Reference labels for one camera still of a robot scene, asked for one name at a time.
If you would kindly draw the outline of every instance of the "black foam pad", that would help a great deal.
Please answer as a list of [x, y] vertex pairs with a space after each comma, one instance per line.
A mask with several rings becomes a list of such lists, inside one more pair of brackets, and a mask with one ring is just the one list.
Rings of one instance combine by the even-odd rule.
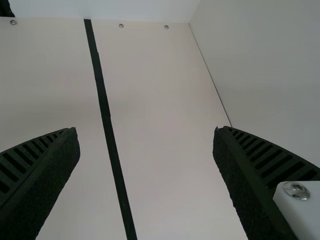
[[[276, 171], [277, 169], [273, 168], [275, 172], [269, 170], [271, 178], [266, 181], [267, 178], [262, 178], [261, 173], [265, 173], [270, 167], [267, 166], [267, 170], [256, 169], [257, 164], [274, 156], [278, 148], [280, 147], [273, 143], [238, 129], [224, 127], [216, 128], [214, 132], [213, 158], [249, 240], [297, 240], [273, 201], [277, 184], [275, 186], [272, 184], [269, 188], [268, 183], [273, 183], [274, 179], [279, 183], [292, 176], [293, 178], [303, 176], [304, 170], [301, 168], [300, 175], [294, 175], [297, 174], [294, 171], [288, 176], [288, 174], [283, 175], [288, 169]], [[280, 161], [286, 158], [286, 154], [283, 154]], [[275, 158], [274, 161], [271, 167], [277, 164], [278, 160]]]
[[33, 240], [80, 158], [65, 128], [0, 153], [0, 240]]

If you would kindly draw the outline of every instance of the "metal screw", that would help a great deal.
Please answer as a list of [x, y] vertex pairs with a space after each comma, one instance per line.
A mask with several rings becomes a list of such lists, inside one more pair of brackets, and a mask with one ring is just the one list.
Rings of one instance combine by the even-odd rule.
[[299, 200], [308, 200], [310, 198], [309, 190], [299, 182], [287, 181], [283, 185], [284, 191], [291, 197]]
[[16, 21], [16, 20], [11, 20], [11, 21], [10, 21], [10, 24], [11, 24], [11, 25], [17, 25], [17, 21]]

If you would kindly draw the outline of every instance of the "white wall panel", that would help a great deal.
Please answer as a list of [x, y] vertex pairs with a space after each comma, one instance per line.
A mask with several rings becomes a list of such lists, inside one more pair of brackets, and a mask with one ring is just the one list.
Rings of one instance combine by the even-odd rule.
[[138, 239], [247, 239], [212, 156], [229, 122], [189, 26], [93, 29]]
[[320, 2], [202, 0], [191, 30], [235, 128], [320, 166]]
[[125, 240], [83, 20], [0, 18], [0, 152], [76, 127], [81, 157], [38, 240]]
[[188, 23], [200, 0], [10, 0], [16, 17]]

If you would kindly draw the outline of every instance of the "black tape line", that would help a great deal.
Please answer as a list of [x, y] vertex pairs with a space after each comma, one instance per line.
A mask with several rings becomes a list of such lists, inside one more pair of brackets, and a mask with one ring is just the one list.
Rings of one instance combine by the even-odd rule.
[[113, 173], [115, 188], [116, 188], [119, 205], [121, 209], [125, 234], [126, 234], [127, 240], [137, 240], [135, 224], [132, 217], [125, 180], [124, 180], [124, 176], [121, 169], [114, 130], [112, 128], [108, 97], [107, 97], [107, 92], [105, 88], [104, 77], [102, 73], [99, 53], [96, 45], [95, 34], [94, 34], [91, 20], [85, 19], [84, 26], [85, 26], [86, 36], [88, 39], [88, 45], [89, 45], [90, 54], [91, 54], [95, 83], [96, 83], [98, 99], [99, 99], [99, 106], [100, 106], [101, 117], [102, 117], [102, 124], [104, 129], [104, 135], [105, 135], [106, 144], [109, 151], [112, 173]]

